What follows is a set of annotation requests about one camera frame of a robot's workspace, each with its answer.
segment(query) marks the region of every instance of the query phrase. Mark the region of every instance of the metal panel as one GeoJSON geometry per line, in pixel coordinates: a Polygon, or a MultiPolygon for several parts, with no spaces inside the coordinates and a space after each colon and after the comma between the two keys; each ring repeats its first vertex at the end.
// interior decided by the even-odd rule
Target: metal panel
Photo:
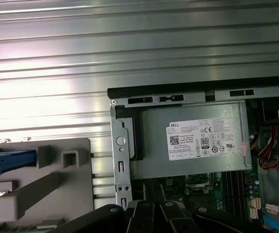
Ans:
{"type": "Polygon", "coordinates": [[[88,137],[100,179],[107,88],[278,75],[279,1],[0,0],[0,142],[88,137]]]}

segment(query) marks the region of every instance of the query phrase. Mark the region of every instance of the qr code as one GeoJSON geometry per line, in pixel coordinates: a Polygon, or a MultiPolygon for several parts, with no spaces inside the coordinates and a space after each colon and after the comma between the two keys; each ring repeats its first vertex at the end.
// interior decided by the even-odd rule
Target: qr code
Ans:
{"type": "Polygon", "coordinates": [[[179,136],[169,137],[170,145],[179,145],[179,136]]]}

